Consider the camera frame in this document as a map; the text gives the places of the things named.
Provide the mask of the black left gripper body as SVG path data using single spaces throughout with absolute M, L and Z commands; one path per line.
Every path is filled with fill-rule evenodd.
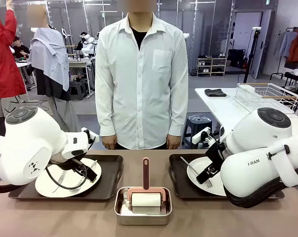
M 54 155 L 51 157 L 51 164 L 55 164 L 60 167 L 62 170 L 71 170 L 74 169 L 77 165 L 71 159 L 65 159 L 62 155 Z

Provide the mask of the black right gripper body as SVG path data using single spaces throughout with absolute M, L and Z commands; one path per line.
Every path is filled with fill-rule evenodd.
M 206 168 L 207 171 L 220 171 L 224 162 L 223 151 L 225 150 L 223 143 L 213 143 L 209 145 L 206 156 L 210 159 L 211 164 Z

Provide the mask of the person's right hand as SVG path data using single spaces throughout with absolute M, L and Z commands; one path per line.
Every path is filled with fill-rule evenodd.
M 102 136 L 101 141 L 103 146 L 108 150 L 115 150 L 117 145 L 116 135 Z

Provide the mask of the person's left hand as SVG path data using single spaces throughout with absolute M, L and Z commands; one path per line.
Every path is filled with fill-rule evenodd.
M 168 150 L 176 150 L 181 145 L 181 137 L 180 136 L 167 136 L 167 149 Z

